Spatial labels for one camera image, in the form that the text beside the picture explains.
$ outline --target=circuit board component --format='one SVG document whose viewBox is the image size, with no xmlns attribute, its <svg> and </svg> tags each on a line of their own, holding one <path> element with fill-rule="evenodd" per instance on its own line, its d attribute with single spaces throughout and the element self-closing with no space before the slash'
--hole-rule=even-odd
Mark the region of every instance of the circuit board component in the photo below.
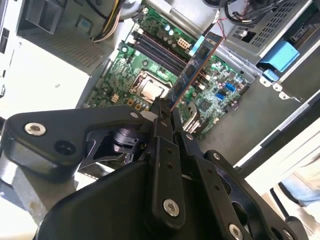
<svg viewBox="0 0 320 240">
<path fill-rule="evenodd" d="M 152 73 L 141 71 L 129 91 L 152 104 L 156 97 L 164 98 L 171 87 L 170 83 L 166 84 Z"/>
<path fill-rule="evenodd" d="M 117 57 L 92 91 L 87 101 L 92 108 L 123 104 L 148 111 L 156 97 L 173 88 L 191 58 L 188 51 L 195 40 L 145 7 L 149 11 L 136 21 L 139 27 L 131 33 L 132 42 L 119 46 Z M 193 78 L 195 71 L 188 68 L 185 75 Z M 176 105 L 183 129 L 202 139 L 224 114 L 238 108 L 249 86 L 241 74 L 212 55 Z"/>
<path fill-rule="evenodd" d="M 183 49 L 188 49 L 191 46 L 191 44 L 184 40 L 182 37 L 179 38 L 177 44 Z"/>
</svg>

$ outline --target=yellow wire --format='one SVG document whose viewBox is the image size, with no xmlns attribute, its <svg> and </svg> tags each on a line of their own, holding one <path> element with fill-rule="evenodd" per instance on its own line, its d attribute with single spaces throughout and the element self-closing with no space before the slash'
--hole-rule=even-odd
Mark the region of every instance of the yellow wire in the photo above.
<svg viewBox="0 0 320 240">
<path fill-rule="evenodd" d="M 120 9 L 118 15 L 116 16 L 115 23 L 114 23 L 112 29 L 110 30 L 110 32 L 105 37 L 103 37 L 101 39 L 98 39 L 98 40 L 95 40 L 94 41 L 95 43 L 98 43 L 98 42 L 101 42 L 101 41 L 104 41 L 104 40 L 108 39 L 116 31 L 116 28 L 118 26 L 119 19 L 120 19 L 120 12 L 121 12 L 121 9 Z"/>
<path fill-rule="evenodd" d="M 105 27 L 104 27 L 104 29 L 103 29 L 103 33 L 107 30 L 107 28 L 108 28 L 108 26 L 109 26 L 109 24 L 110 24 L 110 22 L 111 22 L 111 19 L 114 17 L 115 11 L 116 11 L 116 9 L 117 9 L 118 2 L 119 2 L 119 0 L 114 0 L 113 10 L 112 10 L 112 12 L 111 12 L 111 14 L 110 14 L 110 17 L 109 17 L 109 19 L 108 19 L 108 22 L 106 23 L 106 25 L 105 25 Z"/>
</svg>

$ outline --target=black metal arm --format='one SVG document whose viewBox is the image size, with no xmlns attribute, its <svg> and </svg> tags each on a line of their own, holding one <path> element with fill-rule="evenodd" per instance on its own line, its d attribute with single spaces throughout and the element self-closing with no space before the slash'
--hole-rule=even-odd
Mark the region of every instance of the black metal arm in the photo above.
<svg viewBox="0 0 320 240">
<path fill-rule="evenodd" d="M 298 240 L 220 153 L 201 152 L 167 106 L 156 99 L 150 112 L 114 106 L 6 121 L 1 159 L 51 182 L 132 154 L 132 162 L 59 201 L 36 239 Z"/>
</svg>

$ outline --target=silver screw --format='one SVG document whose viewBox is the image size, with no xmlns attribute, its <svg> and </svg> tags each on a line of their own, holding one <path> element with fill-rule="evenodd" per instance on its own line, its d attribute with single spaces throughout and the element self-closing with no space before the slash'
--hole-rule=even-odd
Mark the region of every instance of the silver screw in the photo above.
<svg viewBox="0 0 320 240">
<path fill-rule="evenodd" d="M 30 122 L 24 126 L 24 130 L 33 136 L 42 136 L 46 133 L 46 128 L 40 123 Z"/>
<path fill-rule="evenodd" d="M 131 112 L 130 115 L 135 119 L 139 118 L 138 114 L 136 114 L 135 112 Z"/>
<path fill-rule="evenodd" d="M 287 230 L 283 229 L 284 234 L 287 236 L 287 238 L 289 240 L 294 240 L 294 238 L 292 237 L 292 235 L 290 234 L 290 232 L 288 232 Z"/>
<path fill-rule="evenodd" d="M 186 137 L 187 137 L 189 140 L 193 140 L 193 139 L 194 139 L 194 137 L 193 137 L 191 134 L 189 134 L 189 133 L 187 133 Z"/>
<path fill-rule="evenodd" d="M 241 37 L 245 37 L 245 36 L 248 35 L 248 32 L 247 32 L 246 30 L 242 30 L 242 31 L 239 33 L 239 35 L 240 35 Z"/>
<path fill-rule="evenodd" d="M 240 229 L 236 225 L 230 224 L 229 225 L 229 231 L 230 231 L 231 235 L 236 240 L 243 240 L 244 239 L 244 236 L 242 235 L 242 232 L 240 231 Z"/>
<path fill-rule="evenodd" d="M 215 159 L 220 160 L 220 156 L 217 153 L 214 153 L 213 156 Z"/>
<path fill-rule="evenodd" d="M 142 10 L 142 13 L 143 14 L 147 14 L 149 12 L 149 9 L 147 7 L 145 7 L 143 10 Z"/>
<path fill-rule="evenodd" d="M 165 126 L 165 127 L 168 127 L 168 124 L 167 124 L 166 122 L 164 122 L 164 121 L 162 121 L 161 124 L 162 124 L 163 126 Z"/>
<path fill-rule="evenodd" d="M 163 208 L 167 214 L 171 217 L 177 217 L 179 215 L 179 206 L 172 199 L 166 199 L 163 202 Z"/>
</svg>

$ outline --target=cable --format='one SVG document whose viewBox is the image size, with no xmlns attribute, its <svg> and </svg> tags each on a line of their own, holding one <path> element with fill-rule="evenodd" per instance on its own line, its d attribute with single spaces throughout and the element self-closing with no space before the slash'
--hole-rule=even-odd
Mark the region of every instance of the cable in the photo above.
<svg viewBox="0 0 320 240">
<path fill-rule="evenodd" d="M 226 17 L 228 18 L 228 20 L 230 22 L 232 22 L 235 25 L 251 25 L 251 24 L 255 24 L 258 21 L 260 21 L 266 13 L 268 13 L 270 10 L 276 8 L 279 4 L 286 2 L 287 0 L 271 0 L 269 1 L 267 4 L 260 6 L 252 11 L 250 11 L 249 13 L 247 13 L 248 11 L 248 5 L 245 9 L 245 11 L 243 12 L 243 14 L 239 14 L 238 12 L 233 12 L 233 16 L 235 16 L 236 18 L 233 18 L 230 13 L 229 13 L 229 7 L 228 4 L 229 2 L 226 1 L 224 3 L 224 13 L 226 15 Z"/>
<path fill-rule="evenodd" d="M 106 20 L 104 22 L 100 33 L 93 39 L 94 42 L 104 38 L 110 32 L 110 30 L 114 27 L 118 13 L 120 12 L 120 9 L 122 8 L 124 3 L 125 3 L 125 0 L 120 0 L 120 1 L 116 0 L 115 1 L 115 5 L 114 5 L 112 12 L 110 13 L 110 16 L 109 16 L 110 17 L 109 20 L 108 21 Z"/>
<path fill-rule="evenodd" d="M 108 19 L 105 27 L 104 27 L 103 32 L 106 31 L 108 25 L 110 24 L 111 19 L 113 18 L 114 14 L 115 14 L 115 11 L 116 11 L 116 9 L 117 9 L 117 7 L 118 7 L 118 2 L 119 2 L 119 0 L 114 0 L 114 6 L 113 6 L 113 9 L 112 9 L 112 12 L 111 12 L 111 14 L 110 14 L 110 17 L 109 17 L 109 19 Z"/>
<path fill-rule="evenodd" d="M 137 12 L 135 15 L 130 16 L 130 17 L 125 18 L 125 19 L 120 19 L 119 23 L 123 23 L 127 19 L 133 19 L 134 20 L 134 19 L 139 18 L 143 14 L 143 10 L 144 10 L 144 6 L 142 6 L 142 8 L 139 10 L 139 12 Z"/>
<path fill-rule="evenodd" d="M 114 23 L 112 29 L 110 30 L 110 32 L 106 36 L 104 36 L 103 38 L 95 40 L 94 41 L 95 43 L 98 43 L 98 42 L 101 42 L 101 41 L 108 39 L 116 31 L 118 23 L 119 23 L 119 19 L 120 19 L 120 12 L 121 12 L 121 10 L 119 11 L 118 15 L 116 16 L 115 23 Z"/>
<path fill-rule="evenodd" d="M 219 26 L 219 28 L 220 28 L 220 30 L 221 30 L 221 32 L 222 32 L 222 37 L 223 37 L 223 39 L 226 39 L 225 30 L 224 30 L 224 28 L 222 27 L 222 23 L 221 23 L 221 24 L 219 23 L 220 21 L 221 21 L 221 20 L 219 19 L 219 20 L 216 22 L 216 24 L 218 24 L 218 26 Z"/>
<path fill-rule="evenodd" d="M 105 20 L 108 20 L 108 16 L 105 16 L 102 12 L 100 12 L 96 7 L 95 5 L 93 5 L 90 0 L 85 0 L 86 3 L 90 6 L 90 8 L 92 8 L 93 11 L 95 11 L 96 14 L 98 14 L 100 17 L 102 17 L 103 19 Z"/>
</svg>

